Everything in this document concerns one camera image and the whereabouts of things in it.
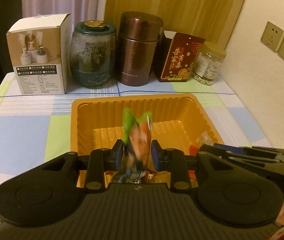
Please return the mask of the small red orange candy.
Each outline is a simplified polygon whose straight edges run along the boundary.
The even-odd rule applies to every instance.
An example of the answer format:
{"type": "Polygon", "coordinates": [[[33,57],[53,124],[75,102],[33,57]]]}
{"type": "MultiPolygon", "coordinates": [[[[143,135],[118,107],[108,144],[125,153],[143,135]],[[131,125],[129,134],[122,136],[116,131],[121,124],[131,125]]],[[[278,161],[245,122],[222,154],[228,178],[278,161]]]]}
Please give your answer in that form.
{"type": "Polygon", "coordinates": [[[194,145],[190,145],[189,153],[191,156],[196,156],[199,152],[199,148],[195,147],[194,145]]]}

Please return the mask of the clear brown candy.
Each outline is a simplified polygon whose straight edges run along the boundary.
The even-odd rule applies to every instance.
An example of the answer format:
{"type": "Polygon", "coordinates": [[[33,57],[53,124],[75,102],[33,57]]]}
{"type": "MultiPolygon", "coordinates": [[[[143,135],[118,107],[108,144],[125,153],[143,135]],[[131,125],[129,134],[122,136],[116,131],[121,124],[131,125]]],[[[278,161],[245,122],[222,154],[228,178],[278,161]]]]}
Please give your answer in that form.
{"type": "Polygon", "coordinates": [[[196,137],[196,146],[198,148],[200,148],[202,145],[210,145],[213,146],[214,142],[211,139],[211,137],[209,136],[209,133],[207,131],[200,133],[197,137],[196,137]]]}

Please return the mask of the green meat snack packet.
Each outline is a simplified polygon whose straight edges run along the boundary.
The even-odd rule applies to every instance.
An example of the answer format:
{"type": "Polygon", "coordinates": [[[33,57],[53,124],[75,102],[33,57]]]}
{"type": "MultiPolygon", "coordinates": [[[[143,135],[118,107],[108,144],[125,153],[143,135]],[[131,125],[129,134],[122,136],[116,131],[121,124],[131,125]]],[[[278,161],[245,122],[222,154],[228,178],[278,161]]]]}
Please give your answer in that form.
{"type": "Polygon", "coordinates": [[[150,144],[152,141],[153,114],[145,112],[136,118],[126,108],[122,116],[124,128],[124,155],[112,182],[119,184],[141,184],[147,180],[150,144]]]}

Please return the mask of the brown candy packet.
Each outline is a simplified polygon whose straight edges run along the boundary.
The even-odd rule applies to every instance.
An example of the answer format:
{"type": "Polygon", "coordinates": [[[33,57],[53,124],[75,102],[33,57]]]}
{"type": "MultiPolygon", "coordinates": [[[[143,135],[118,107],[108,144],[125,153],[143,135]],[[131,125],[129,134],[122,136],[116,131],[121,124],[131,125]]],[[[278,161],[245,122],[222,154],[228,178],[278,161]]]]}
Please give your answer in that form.
{"type": "Polygon", "coordinates": [[[147,173],[146,173],[146,183],[147,184],[155,184],[156,180],[157,180],[156,175],[157,175],[156,172],[148,170],[147,173]]]}

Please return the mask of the orange plastic tray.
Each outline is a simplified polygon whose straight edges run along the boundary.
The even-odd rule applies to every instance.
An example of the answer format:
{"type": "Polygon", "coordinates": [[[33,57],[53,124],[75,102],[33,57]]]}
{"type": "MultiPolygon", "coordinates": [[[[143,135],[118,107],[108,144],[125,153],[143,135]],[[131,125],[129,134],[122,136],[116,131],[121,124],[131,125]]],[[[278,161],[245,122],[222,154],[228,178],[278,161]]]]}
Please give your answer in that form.
{"type": "Polygon", "coordinates": [[[112,148],[123,139],[122,116],[130,109],[136,118],[153,114],[152,139],[162,148],[176,148],[189,155],[190,145],[205,131],[214,143],[223,140],[197,98],[190,93],[135,95],[78,99],[71,107],[70,148],[89,155],[99,148],[112,148]]]}

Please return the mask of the checkered tablecloth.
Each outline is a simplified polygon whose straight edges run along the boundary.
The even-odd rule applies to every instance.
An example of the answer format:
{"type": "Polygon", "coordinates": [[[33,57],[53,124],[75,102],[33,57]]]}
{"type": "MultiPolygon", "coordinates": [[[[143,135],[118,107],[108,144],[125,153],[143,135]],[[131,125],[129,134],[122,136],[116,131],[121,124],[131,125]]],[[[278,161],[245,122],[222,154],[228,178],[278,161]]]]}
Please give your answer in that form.
{"type": "Polygon", "coordinates": [[[70,149],[71,105],[79,98],[192,93],[227,145],[269,146],[262,130],[233,90],[219,77],[212,86],[194,79],[130,87],[113,79],[85,88],[69,80],[64,95],[23,96],[13,73],[0,85],[0,184],[70,149]]]}

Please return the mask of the clear plastic nut jar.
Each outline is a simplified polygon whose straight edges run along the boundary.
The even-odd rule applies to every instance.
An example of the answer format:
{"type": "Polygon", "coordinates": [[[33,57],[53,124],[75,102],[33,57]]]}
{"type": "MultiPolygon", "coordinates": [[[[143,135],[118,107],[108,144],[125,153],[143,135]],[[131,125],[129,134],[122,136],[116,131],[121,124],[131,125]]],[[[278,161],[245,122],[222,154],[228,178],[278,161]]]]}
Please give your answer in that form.
{"type": "Polygon", "coordinates": [[[226,51],[221,46],[205,41],[199,47],[192,77],[203,85],[213,85],[225,58],[226,51]]]}

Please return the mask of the red gift box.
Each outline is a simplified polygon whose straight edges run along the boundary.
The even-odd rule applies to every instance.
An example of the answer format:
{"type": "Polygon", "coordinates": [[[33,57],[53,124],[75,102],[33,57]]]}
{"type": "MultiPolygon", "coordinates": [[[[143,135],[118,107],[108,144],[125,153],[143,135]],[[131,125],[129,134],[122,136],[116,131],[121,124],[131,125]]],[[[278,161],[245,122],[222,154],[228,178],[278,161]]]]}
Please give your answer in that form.
{"type": "Polygon", "coordinates": [[[187,81],[198,50],[204,42],[201,37],[164,31],[153,59],[153,71],[158,81],[187,81]]]}

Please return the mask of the green glass jar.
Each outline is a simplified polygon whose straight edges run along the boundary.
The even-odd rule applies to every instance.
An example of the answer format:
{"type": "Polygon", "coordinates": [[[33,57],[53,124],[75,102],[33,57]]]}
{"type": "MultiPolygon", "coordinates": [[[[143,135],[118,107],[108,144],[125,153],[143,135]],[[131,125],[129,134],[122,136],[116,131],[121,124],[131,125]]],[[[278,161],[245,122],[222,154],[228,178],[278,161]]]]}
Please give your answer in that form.
{"type": "Polygon", "coordinates": [[[113,75],[117,29],[100,20],[78,23],[70,45],[72,77],[85,87],[108,81],[113,75]]]}

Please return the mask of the brown metal thermos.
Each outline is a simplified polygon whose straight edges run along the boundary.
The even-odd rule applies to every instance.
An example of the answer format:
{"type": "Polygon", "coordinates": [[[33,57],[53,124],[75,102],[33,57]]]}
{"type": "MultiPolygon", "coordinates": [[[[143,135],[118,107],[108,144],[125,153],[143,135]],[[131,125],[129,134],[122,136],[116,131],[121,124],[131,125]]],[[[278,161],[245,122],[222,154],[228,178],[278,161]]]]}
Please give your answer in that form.
{"type": "Polygon", "coordinates": [[[114,67],[119,82],[134,87],[148,83],[162,32],[163,20],[158,16],[137,11],[122,14],[114,67]]]}

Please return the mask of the white product box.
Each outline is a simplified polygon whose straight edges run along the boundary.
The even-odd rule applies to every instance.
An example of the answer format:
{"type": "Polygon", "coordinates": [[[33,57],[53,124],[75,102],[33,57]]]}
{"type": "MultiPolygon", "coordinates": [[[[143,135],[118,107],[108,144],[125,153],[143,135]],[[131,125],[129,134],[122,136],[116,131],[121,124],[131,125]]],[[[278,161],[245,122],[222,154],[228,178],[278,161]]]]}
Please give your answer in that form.
{"type": "Polygon", "coordinates": [[[6,33],[13,70],[23,95],[63,95],[67,90],[70,14],[21,18],[6,33]]]}

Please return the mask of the double wall socket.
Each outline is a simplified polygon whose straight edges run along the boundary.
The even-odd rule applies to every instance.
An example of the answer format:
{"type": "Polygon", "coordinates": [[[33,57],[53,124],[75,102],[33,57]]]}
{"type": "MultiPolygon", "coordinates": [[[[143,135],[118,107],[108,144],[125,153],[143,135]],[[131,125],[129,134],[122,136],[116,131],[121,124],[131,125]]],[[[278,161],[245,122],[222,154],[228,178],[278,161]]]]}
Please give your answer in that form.
{"type": "Polygon", "coordinates": [[[284,61],[284,30],[268,21],[261,42],[284,61]]]}

